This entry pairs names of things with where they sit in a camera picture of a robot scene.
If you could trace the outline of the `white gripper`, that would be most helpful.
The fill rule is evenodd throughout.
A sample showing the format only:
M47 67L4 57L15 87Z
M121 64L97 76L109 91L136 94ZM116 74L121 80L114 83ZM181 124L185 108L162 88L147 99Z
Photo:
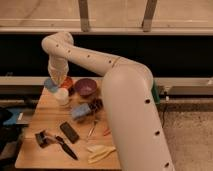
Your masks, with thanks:
M48 72L53 84L61 87L69 71L67 61L57 61L56 63L48 62Z

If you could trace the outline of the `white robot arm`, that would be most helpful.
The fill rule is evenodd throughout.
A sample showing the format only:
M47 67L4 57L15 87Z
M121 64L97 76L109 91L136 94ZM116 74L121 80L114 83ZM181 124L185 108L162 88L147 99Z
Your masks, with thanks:
M122 171L176 171L152 95L154 79L139 62L74 45L68 32L45 37L48 72L61 84L70 62L102 77L101 97Z

